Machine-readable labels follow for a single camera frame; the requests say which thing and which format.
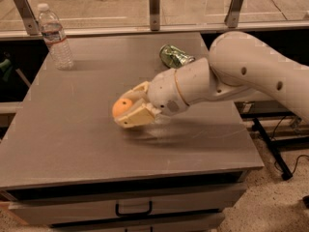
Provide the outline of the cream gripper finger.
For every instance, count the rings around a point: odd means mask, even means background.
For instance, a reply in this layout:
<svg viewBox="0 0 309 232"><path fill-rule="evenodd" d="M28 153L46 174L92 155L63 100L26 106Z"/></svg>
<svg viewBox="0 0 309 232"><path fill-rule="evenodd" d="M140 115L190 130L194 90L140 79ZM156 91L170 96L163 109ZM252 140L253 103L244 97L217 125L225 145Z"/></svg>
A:
<svg viewBox="0 0 309 232"><path fill-rule="evenodd" d="M130 100L132 102L138 102L140 100L148 102L148 90L149 90L149 81L144 81L137 86L131 88L127 92L121 95L121 100Z"/></svg>
<svg viewBox="0 0 309 232"><path fill-rule="evenodd" d="M125 129L145 126L152 123L159 113L160 110L154 108L150 103L138 101L134 102L132 107L122 115L114 118L114 121Z"/></svg>

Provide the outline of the white rounded gripper body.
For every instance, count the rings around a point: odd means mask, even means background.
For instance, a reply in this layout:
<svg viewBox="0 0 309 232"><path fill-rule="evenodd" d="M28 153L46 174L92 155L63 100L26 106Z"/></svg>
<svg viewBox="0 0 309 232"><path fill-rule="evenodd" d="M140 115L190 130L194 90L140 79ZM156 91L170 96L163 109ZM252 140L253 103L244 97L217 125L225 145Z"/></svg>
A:
<svg viewBox="0 0 309 232"><path fill-rule="evenodd" d="M150 103L166 116L174 116L188 109L179 93L175 72L158 74L150 82L147 96Z"/></svg>

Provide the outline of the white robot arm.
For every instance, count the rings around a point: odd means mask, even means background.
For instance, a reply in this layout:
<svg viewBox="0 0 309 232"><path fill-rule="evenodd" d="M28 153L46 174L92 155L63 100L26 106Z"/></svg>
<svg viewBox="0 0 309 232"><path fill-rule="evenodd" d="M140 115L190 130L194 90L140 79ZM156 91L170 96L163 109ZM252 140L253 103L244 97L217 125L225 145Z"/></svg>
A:
<svg viewBox="0 0 309 232"><path fill-rule="evenodd" d="M231 31L212 42L208 57L161 72L122 94L112 114L122 128L145 126L195 103L233 100L254 89L309 122L308 79L308 66L247 33Z"/></svg>

